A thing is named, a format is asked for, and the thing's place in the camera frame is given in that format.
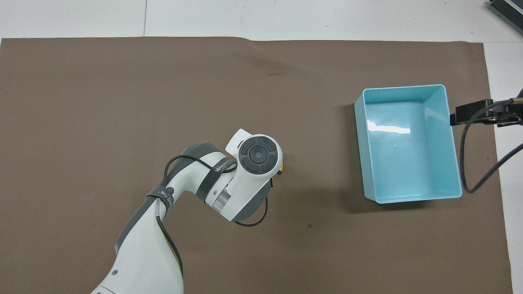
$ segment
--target white floor tile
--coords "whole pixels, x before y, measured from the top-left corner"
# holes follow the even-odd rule
[[[523,42],[478,0],[148,0],[146,36]]]
[[[143,36],[145,0],[0,1],[0,38]]]
[[[492,98],[505,100],[515,97],[523,88],[523,43],[487,43],[484,46]],[[498,159],[523,143],[522,126],[494,130]],[[522,166],[523,151],[520,151],[499,168],[514,293],[523,293]]]

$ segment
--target black cable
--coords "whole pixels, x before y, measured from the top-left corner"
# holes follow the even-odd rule
[[[175,160],[180,159],[180,158],[188,158],[188,159],[192,159],[192,160],[194,160],[194,161],[197,161],[197,162],[203,164],[203,165],[204,165],[206,168],[208,168],[208,169],[211,169],[211,168],[212,168],[212,166],[210,166],[209,164],[207,164],[205,161],[203,161],[203,160],[201,160],[201,159],[199,159],[199,158],[197,158],[197,157],[191,156],[191,155],[181,154],[181,155],[174,156],[174,157],[171,158],[171,159],[167,162],[167,164],[165,165],[165,169],[164,169],[164,179],[163,179],[163,181],[162,181],[162,186],[165,187],[165,186],[168,184],[168,183],[167,183],[167,174],[168,174],[168,172],[169,172],[169,167],[170,167],[170,165],[171,165]],[[236,165],[233,166],[232,168],[227,169],[224,173],[230,173],[230,172],[232,172],[232,171],[235,170],[235,169],[236,169]]]
[[[169,242],[171,248],[173,249],[174,253],[176,254],[176,259],[178,260],[178,264],[180,265],[180,272],[181,276],[184,276],[184,265],[181,262],[181,256],[180,252],[178,252],[178,249],[176,248],[176,245],[174,245],[173,239],[170,238],[169,233],[165,230],[165,227],[163,226],[162,220],[159,216],[156,216],[156,222],[158,223],[158,226],[160,227],[160,230],[162,230],[162,233],[164,233],[164,237]]]
[[[467,186],[467,180],[465,179],[465,137],[467,136],[467,131],[469,130],[469,127],[479,118],[481,114],[483,114],[485,111],[488,111],[496,106],[502,105],[507,106],[513,102],[512,99],[509,100],[503,100],[494,102],[486,107],[483,107],[482,109],[478,110],[474,115],[467,121],[467,124],[465,125],[465,128],[463,129],[463,134],[461,135],[461,142],[460,142],[460,176],[461,176],[461,183],[463,184],[463,188],[468,193],[474,193],[476,192],[486,181],[487,179],[492,176],[492,174],[502,165],[504,164],[509,158],[514,156],[514,154],[518,153],[523,149],[523,143],[516,148],[514,148],[512,151],[507,153],[507,155],[503,156],[503,158],[498,161],[491,169],[488,170],[488,172],[481,178],[481,180],[472,188],[469,189]]]
[[[239,221],[235,221],[235,223],[241,225],[242,227],[254,227],[255,225],[259,225],[261,222],[263,222],[265,216],[267,216],[267,210],[269,210],[269,200],[267,200],[267,197],[265,197],[265,213],[259,221],[255,223],[240,223]]]

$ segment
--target brown paper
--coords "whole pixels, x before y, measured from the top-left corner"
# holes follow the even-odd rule
[[[165,163],[198,141],[224,150],[244,128],[280,143],[285,171],[254,228],[190,193],[176,202],[165,224],[185,293],[511,293],[497,173],[458,199],[363,195],[353,103],[439,83],[451,111],[489,98],[482,44],[4,39],[1,292],[93,290]],[[469,134],[474,183],[496,161],[494,132]]]

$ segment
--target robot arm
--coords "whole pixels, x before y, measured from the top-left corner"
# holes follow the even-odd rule
[[[92,293],[183,293],[180,267],[161,229],[161,220],[180,194],[194,193],[229,221],[244,220],[267,197],[269,181],[282,166],[280,146],[266,135],[239,129],[225,149],[237,163],[209,142],[185,149],[183,155],[212,168],[190,158],[176,162],[165,187],[154,188],[122,230],[115,263]]]

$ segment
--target velcro strap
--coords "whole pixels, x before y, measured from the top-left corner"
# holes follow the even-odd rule
[[[156,186],[149,192],[149,194],[147,194],[147,196],[153,196],[153,197],[159,198],[165,204],[165,208],[167,209],[167,212],[169,212],[170,208],[174,204],[172,188]]]
[[[196,191],[196,197],[205,203],[205,198],[211,190],[212,186],[218,181],[220,176],[227,170],[227,168],[233,165],[235,162],[229,157],[224,157],[222,160],[218,161],[215,166],[211,168],[207,176],[203,179]]]

